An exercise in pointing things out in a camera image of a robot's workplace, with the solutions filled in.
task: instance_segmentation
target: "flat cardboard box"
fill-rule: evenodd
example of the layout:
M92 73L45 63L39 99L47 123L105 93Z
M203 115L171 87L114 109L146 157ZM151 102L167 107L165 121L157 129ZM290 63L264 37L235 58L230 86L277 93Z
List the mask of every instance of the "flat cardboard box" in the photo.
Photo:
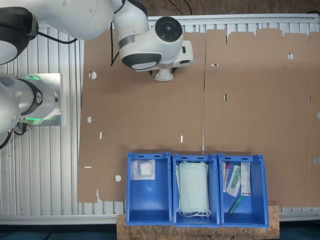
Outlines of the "flat cardboard box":
M85 42L78 202L96 203L97 189L102 201L123 201L128 152L201 154L204 144L205 154L262 154L272 205L320 206L320 33L312 41L271 28L184 37L194 64L172 82L119 57L110 66L109 30Z

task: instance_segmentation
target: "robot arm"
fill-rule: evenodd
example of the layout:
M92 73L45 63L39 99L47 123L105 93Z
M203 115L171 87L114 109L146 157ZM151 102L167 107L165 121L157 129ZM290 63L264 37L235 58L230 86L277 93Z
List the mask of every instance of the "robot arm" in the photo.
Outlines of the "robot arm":
M180 23L166 16L149 29L147 10L135 0L1 0L0 65L22 53L36 37L38 22L90 40L101 35L112 20L121 61L129 68L160 69L155 79L167 81L173 78L171 68L193 63L192 46L183 41ZM54 106L54 93L41 80L32 84L27 78L0 78L0 134L21 117L49 115Z
M113 22L121 61L129 68L140 72L193 63L192 45L183 41L182 26L176 19L161 17L149 29L146 8L126 0L114 13Z

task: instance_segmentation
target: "blue plastic bin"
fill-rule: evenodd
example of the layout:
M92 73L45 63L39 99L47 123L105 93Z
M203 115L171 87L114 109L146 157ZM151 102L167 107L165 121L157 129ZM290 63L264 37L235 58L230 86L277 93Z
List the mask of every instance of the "blue plastic bin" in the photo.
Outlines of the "blue plastic bin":
M173 157L173 225L176 227L220 227L220 205L219 205L219 184L218 184L218 161L216 155L179 155ZM211 215L207 217L183 217L179 213L179 190L176 177L176 165L186 162L207 162L208 164L208 198Z
M241 202L231 215L228 214L228 211L235 202L236 198L223 191L224 188L222 162L230 162L230 171L227 176L227 186L229 184L235 165L241 166L241 162L251 163L251 196L243 196ZM218 163L222 226L244 228L268 228L269 214L264 157L262 155L226 156L221 153L218 155ZM241 196L241 187L239 188L237 196Z
M131 180L134 160L155 160L155 180ZM171 225L171 156L128 153L126 182L127 225Z

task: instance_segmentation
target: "metal plate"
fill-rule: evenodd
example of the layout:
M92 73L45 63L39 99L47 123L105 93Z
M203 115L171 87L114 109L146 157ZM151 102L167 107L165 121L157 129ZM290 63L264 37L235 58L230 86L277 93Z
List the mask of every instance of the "metal plate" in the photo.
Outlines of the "metal plate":
M149 17L153 26L160 17ZM208 29L254 32L261 28L283 33L319 32L317 14L249 14L175 16L186 32ZM47 24L40 31L63 41L71 38ZM123 202L78 203L78 147L84 42L56 43L42 36L0 74L60 73L62 126L29 127L0 151L0 224L114 224ZM5 136L0 135L0 143ZM320 219L320 207L280 208L280 221Z

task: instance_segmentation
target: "face mask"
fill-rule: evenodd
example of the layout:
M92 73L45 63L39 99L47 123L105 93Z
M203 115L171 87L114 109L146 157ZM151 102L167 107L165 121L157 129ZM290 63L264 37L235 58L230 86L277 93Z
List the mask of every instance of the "face mask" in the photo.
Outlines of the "face mask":
M183 217L210 216L207 172L208 165L204 162L180 163L178 189L180 214Z

